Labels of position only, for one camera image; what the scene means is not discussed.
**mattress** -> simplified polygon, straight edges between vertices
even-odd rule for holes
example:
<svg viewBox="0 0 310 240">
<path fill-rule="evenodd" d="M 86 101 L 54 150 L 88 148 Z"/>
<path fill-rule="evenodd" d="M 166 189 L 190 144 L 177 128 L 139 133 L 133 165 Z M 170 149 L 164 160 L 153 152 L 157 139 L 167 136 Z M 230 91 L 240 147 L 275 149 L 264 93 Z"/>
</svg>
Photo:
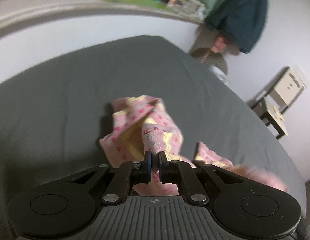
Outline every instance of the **mattress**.
<svg viewBox="0 0 310 240">
<path fill-rule="evenodd" d="M 181 154 L 204 142 L 233 164 L 279 176 L 306 212 L 305 182 L 256 114 L 204 64 L 160 37 L 85 48 L 32 67 L 0 85 L 0 239 L 14 232 L 10 198 L 24 189 L 105 163 L 98 139 L 112 131 L 110 102 L 162 98 L 181 129 Z"/>
</svg>

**crosshair marking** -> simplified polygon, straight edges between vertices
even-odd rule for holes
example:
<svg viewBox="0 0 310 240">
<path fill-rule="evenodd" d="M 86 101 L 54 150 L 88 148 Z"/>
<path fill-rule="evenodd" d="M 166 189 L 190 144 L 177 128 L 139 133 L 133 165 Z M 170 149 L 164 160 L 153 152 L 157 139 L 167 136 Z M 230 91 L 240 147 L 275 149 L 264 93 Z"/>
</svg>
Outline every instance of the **crosshair marking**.
<svg viewBox="0 0 310 240">
<path fill-rule="evenodd" d="M 159 200 L 157 198 L 153 198 L 151 202 L 156 204 L 157 202 L 159 202 Z"/>
</svg>

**white chair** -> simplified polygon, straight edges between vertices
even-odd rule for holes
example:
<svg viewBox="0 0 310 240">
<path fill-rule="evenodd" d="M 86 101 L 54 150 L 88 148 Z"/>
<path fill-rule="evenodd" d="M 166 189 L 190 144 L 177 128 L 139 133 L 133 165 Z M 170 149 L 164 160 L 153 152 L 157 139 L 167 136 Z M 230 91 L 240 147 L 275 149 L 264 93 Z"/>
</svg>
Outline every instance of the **white chair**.
<svg viewBox="0 0 310 240">
<path fill-rule="evenodd" d="M 288 135 L 282 116 L 304 91 L 305 87 L 295 70 L 287 67 L 284 74 L 258 102 L 252 110 L 265 122 L 276 129 L 278 140 Z"/>
</svg>

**ribbed gray plate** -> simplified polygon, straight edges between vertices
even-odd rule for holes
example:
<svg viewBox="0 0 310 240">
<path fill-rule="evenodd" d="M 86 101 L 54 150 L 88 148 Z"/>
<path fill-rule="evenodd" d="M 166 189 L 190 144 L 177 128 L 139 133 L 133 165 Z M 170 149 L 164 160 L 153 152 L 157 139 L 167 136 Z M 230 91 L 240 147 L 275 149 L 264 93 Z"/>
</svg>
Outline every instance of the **ribbed gray plate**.
<svg viewBox="0 0 310 240">
<path fill-rule="evenodd" d="M 184 202 L 181 196 L 129 196 L 125 203 L 105 207 L 83 231 L 65 240 L 240 240 L 211 217 L 206 208 Z"/>
</svg>

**pink towel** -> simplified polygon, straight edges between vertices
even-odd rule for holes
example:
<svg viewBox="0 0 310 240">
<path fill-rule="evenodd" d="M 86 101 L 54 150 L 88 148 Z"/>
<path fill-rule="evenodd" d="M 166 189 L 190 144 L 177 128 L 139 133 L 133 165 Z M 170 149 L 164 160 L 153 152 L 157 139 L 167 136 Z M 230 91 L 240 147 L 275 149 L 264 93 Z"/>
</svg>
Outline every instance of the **pink towel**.
<svg viewBox="0 0 310 240">
<path fill-rule="evenodd" d="M 144 152 L 158 153 L 164 151 L 167 160 L 180 160 L 195 165 L 179 155 L 183 135 L 165 110 L 160 98 L 140 96 L 122 98 L 112 103 L 114 108 L 113 132 L 99 140 L 106 157 L 114 168 L 123 162 L 143 160 Z M 218 156 L 200 142 L 194 161 L 198 164 L 211 163 L 241 176 L 263 184 L 287 191 L 286 185 L 275 175 L 256 168 L 234 167 L 228 159 Z M 177 185 L 159 182 L 158 171 L 152 172 L 152 182 L 138 184 L 134 190 L 140 195 L 178 195 Z"/>
</svg>

